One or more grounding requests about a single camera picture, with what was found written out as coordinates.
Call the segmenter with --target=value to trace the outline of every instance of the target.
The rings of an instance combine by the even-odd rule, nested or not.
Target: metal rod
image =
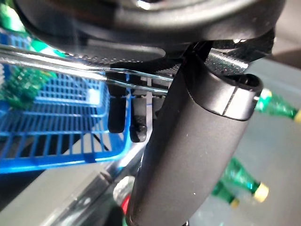
[[[172,77],[143,73],[122,68],[109,68],[107,66],[86,65],[81,62],[74,62],[70,59],[49,56],[28,50],[18,49],[12,46],[0,44],[0,63],[13,64],[22,67],[30,67],[39,70],[53,71],[57,73],[70,74],[82,78],[104,81],[109,84],[119,85],[131,89],[143,89],[154,93],[167,93],[166,89],[159,89],[150,86],[135,85],[125,81],[107,78],[104,73],[123,73],[172,81]]]

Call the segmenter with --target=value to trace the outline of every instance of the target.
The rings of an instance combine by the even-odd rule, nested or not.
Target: green bottle
[[[215,185],[211,195],[219,197],[226,201],[232,208],[239,205],[239,200],[225,187],[223,182],[219,181]]]
[[[26,30],[15,10],[12,0],[0,3],[0,25],[6,30],[25,33]]]
[[[258,202],[263,202],[269,193],[269,188],[256,181],[236,159],[232,158],[222,177],[222,182],[232,183],[249,191]]]
[[[269,115],[288,117],[295,122],[301,122],[301,111],[292,107],[281,96],[275,95],[269,89],[263,89],[255,110]]]

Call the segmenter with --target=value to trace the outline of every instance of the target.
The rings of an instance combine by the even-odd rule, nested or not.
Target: gold bottle cap
[[[253,196],[258,202],[263,202],[267,198],[268,194],[269,188],[264,183],[260,183]]]
[[[301,123],[301,110],[299,110],[293,119],[296,123]]]
[[[239,200],[238,199],[233,199],[233,201],[230,203],[230,206],[235,209],[239,205]]]

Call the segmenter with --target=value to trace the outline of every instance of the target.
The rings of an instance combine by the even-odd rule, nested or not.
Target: green glass bottle
[[[281,96],[275,95],[269,89],[263,89],[255,110],[268,115],[284,116],[295,122],[301,122],[301,111],[292,107]]]
[[[263,202],[269,193],[269,188],[256,181],[236,158],[231,159],[221,180],[244,188],[259,202]]]
[[[232,208],[236,208],[239,205],[239,200],[225,187],[221,181],[217,182],[213,191],[211,192],[211,195],[223,199]]]

